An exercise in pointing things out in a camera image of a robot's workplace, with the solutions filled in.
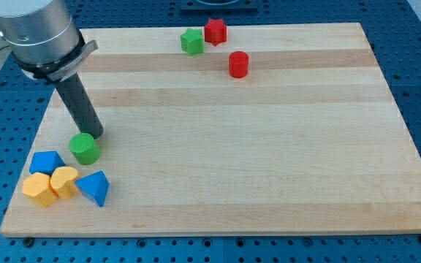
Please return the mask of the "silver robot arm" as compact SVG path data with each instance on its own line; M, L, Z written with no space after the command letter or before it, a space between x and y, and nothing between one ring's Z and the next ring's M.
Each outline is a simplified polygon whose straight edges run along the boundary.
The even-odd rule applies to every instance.
M84 40L63 0L0 0L0 32L33 79L64 81L98 49Z

